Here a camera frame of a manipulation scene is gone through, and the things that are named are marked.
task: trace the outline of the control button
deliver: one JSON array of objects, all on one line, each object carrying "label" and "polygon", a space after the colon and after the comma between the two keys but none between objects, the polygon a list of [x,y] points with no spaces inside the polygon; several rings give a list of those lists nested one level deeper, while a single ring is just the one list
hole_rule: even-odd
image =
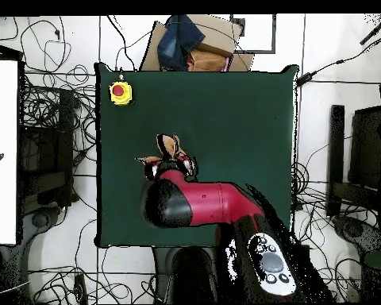
[{"label": "control button", "polygon": [[287,275],[285,275],[285,274],[280,274],[280,275],[279,275],[279,280],[280,280],[281,282],[284,282],[284,283],[289,283],[289,278],[288,278]]},{"label": "control button", "polygon": [[260,266],[265,272],[281,272],[283,270],[283,260],[275,253],[265,253]]},{"label": "control button", "polygon": [[269,274],[269,275],[267,275],[267,279],[266,279],[266,281],[267,281],[267,283],[269,283],[269,284],[273,284],[273,283],[276,282],[276,277],[275,277],[274,275]]},{"label": "control button", "polygon": [[124,93],[123,87],[121,85],[116,85],[113,87],[113,94],[116,96],[122,96]]}]

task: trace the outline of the black cable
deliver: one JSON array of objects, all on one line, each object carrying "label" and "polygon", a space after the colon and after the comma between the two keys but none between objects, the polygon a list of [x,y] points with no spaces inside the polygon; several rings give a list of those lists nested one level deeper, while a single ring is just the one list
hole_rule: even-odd
[{"label": "black cable", "polygon": [[18,24],[17,24],[16,18],[13,17],[13,19],[14,19],[14,24],[16,25],[16,34],[13,37],[7,37],[6,39],[0,39],[0,41],[9,41],[9,40],[14,40],[15,38],[17,38],[17,36],[18,36]]},{"label": "black cable", "polygon": [[120,36],[123,38],[123,43],[124,43],[124,54],[125,56],[127,57],[127,59],[129,59],[129,61],[131,62],[131,64],[133,65],[133,70],[136,71],[136,67],[134,66],[134,62],[133,60],[130,59],[130,57],[127,55],[127,47],[125,46],[125,38],[124,38],[124,35],[121,33],[121,31],[118,29],[118,27],[116,27],[116,25],[114,24],[114,22],[110,19],[110,16],[107,15],[107,18],[109,19],[111,25],[114,27],[114,29],[117,30],[117,32],[120,34]]},{"label": "black cable", "polygon": [[[109,279],[107,278],[107,276],[106,276],[106,274],[105,274],[105,271],[104,271],[105,259],[106,259],[107,252],[109,251],[109,248],[110,248],[110,247],[108,247],[108,248],[106,249],[105,254],[104,254],[104,256],[103,256],[103,261],[102,261],[102,274],[103,274],[103,276],[105,277],[105,280],[106,280],[106,282],[107,282],[107,286],[109,287],[109,291],[110,291],[109,293],[113,293],[113,289],[116,288],[116,287],[111,288],[111,284],[110,284],[110,282],[109,282]],[[117,299],[126,299],[127,296],[128,296],[129,294],[131,294],[131,301],[133,301],[133,293],[132,293],[131,289],[130,289],[127,285],[125,285],[125,284],[123,284],[123,283],[119,283],[118,285],[119,285],[119,286],[122,286],[122,287],[125,287],[125,289],[127,290],[127,295],[125,295],[124,297],[118,297],[118,296],[116,296],[116,295],[114,295],[114,296],[115,296]]]},{"label": "black cable", "polygon": [[312,158],[312,156],[314,156],[314,154],[318,153],[319,151],[323,150],[324,148],[328,147],[329,145],[330,145],[330,143],[326,144],[325,146],[320,147],[318,150],[316,150],[315,152],[313,152],[313,153],[310,155],[310,157],[309,157],[309,159],[308,159],[308,161],[306,162],[306,165],[305,165],[306,170],[307,170],[307,168],[308,168],[308,164],[309,164],[310,159]]},{"label": "black cable", "polygon": [[[354,258],[350,258],[350,257],[347,257],[347,258],[344,258],[343,260],[340,260],[336,263],[336,268],[334,269],[334,276],[335,276],[335,279],[338,280],[338,277],[337,277],[337,270],[339,268],[339,265],[342,264],[343,262],[346,262],[346,261],[352,261],[352,262],[356,262],[359,266],[363,266],[358,260],[355,260]],[[348,300],[343,296],[343,294],[341,293],[341,289],[338,285],[338,282],[336,282],[336,286],[337,286],[337,290],[339,291],[340,295],[341,295],[341,298],[345,301],[345,302],[348,302]]]},{"label": "black cable", "polygon": [[48,20],[39,20],[37,22],[34,22],[33,24],[29,25],[22,33],[21,33],[21,36],[20,36],[20,42],[21,42],[21,49],[22,49],[22,52],[24,54],[24,58],[25,58],[25,65],[27,65],[27,67],[29,67],[30,69],[33,69],[33,70],[37,70],[37,71],[45,71],[45,72],[55,72],[57,71],[61,66],[62,64],[64,64],[64,61],[65,61],[65,52],[66,52],[66,41],[65,41],[65,29],[64,29],[64,23],[62,22],[62,17],[60,16],[60,24],[62,26],[62,35],[63,35],[63,55],[62,55],[62,60],[60,62],[60,65],[54,70],[54,71],[48,71],[48,70],[42,70],[42,69],[39,69],[39,68],[34,68],[34,67],[30,67],[28,62],[27,62],[27,56],[25,54],[25,50],[24,50],[24,45],[22,43],[22,37],[24,36],[25,32],[28,30],[28,29],[31,29],[34,25],[36,24],[39,24],[41,22],[47,22],[48,24],[50,24],[54,29],[55,29],[55,33],[58,32],[58,29],[55,27],[55,25],[48,21]]},{"label": "black cable", "polygon": [[92,210],[94,210],[95,212],[97,212],[96,208],[92,207],[91,205],[88,205],[87,203],[85,203],[85,201],[78,195],[78,193],[76,193],[76,190],[75,188],[72,186],[72,190],[73,192],[79,197],[79,200],[82,201],[85,205],[87,205],[89,208],[91,208]]},{"label": "black cable", "polygon": [[349,57],[348,59],[343,59],[343,60],[337,60],[331,64],[327,64],[325,65],[323,68],[320,68],[316,71],[312,71],[312,72],[307,72],[305,75],[302,75],[298,80],[297,80],[297,85],[300,87],[302,86],[303,84],[309,82],[310,80],[312,80],[313,76],[315,76],[317,73],[319,73],[320,71],[328,68],[328,67],[331,67],[333,66],[334,64],[342,64],[344,62],[347,62],[347,61],[350,61],[350,60],[354,60],[355,58],[359,57],[360,55],[362,55],[363,53],[365,53],[368,49],[372,48],[373,46],[379,44],[381,42],[381,37],[370,43],[365,49],[363,49],[361,52],[359,52],[357,55],[353,56],[353,57]]}]

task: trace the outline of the floor tile line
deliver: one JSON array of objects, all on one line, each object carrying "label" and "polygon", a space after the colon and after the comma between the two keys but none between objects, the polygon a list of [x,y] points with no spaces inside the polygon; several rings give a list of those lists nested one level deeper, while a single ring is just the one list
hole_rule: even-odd
[{"label": "floor tile line", "polygon": [[[305,58],[305,35],[306,35],[306,13],[303,16],[303,38],[302,38],[302,62],[301,76],[303,75],[303,60]],[[298,106],[298,135],[296,138],[296,161],[299,162],[299,134],[301,125],[301,105],[302,105],[302,86],[299,87],[299,106]]]},{"label": "floor tile line", "polygon": [[101,62],[100,60],[100,46],[102,44],[102,16],[98,16],[98,61],[99,63]]}]

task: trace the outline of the green table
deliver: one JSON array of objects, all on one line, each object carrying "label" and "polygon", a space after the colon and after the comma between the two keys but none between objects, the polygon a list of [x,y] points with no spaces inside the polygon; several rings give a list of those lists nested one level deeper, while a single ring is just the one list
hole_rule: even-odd
[{"label": "green table", "polygon": [[125,72],[135,103],[115,106],[118,73],[96,64],[99,246],[213,246],[215,227],[156,229],[140,211],[144,171],[158,133],[176,133],[195,156],[199,181],[250,183],[288,226],[291,212],[293,80],[282,73]]}]

